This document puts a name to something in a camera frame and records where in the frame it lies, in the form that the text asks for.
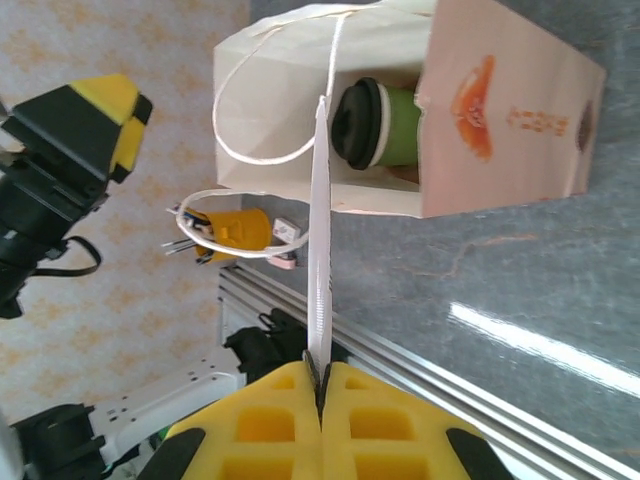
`black cable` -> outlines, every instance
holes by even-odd
[[[95,265],[87,268],[78,268],[78,269],[59,269],[59,268],[38,268],[33,273],[34,277],[65,277],[65,278],[73,278],[73,277],[84,277],[85,275],[91,275],[95,273],[100,265],[102,264],[102,256],[96,247],[93,246],[89,240],[84,237],[69,237],[65,240],[65,242],[70,242],[73,240],[77,244],[79,244],[82,248],[84,248],[91,258],[96,262]]]

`orange logo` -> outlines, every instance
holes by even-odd
[[[484,116],[484,105],[489,91],[496,58],[487,55],[479,68],[464,79],[451,104],[451,113],[455,117],[456,127],[462,140],[483,162],[487,163],[493,155],[491,135]]]

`patterned wallpaper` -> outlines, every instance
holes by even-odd
[[[15,421],[61,402],[95,403],[210,348],[216,272],[165,207],[214,184],[212,49],[249,22],[248,0],[3,0],[0,96],[13,105],[74,79],[129,75],[155,105],[136,171],[74,233],[104,265],[82,279],[34,279],[26,315],[0,321],[0,405]],[[236,201],[216,199],[211,210]],[[62,266],[87,265],[72,249]]]

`gray countertop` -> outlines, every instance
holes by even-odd
[[[254,17],[302,3],[258,0]],[[609,71],[589,193],[429,220],[334,214],[334,309],[640,469],[640,2],[503,3]],[[307,225],[304,204],[244,205]],[[306,293],[306,269],[255,266]]]

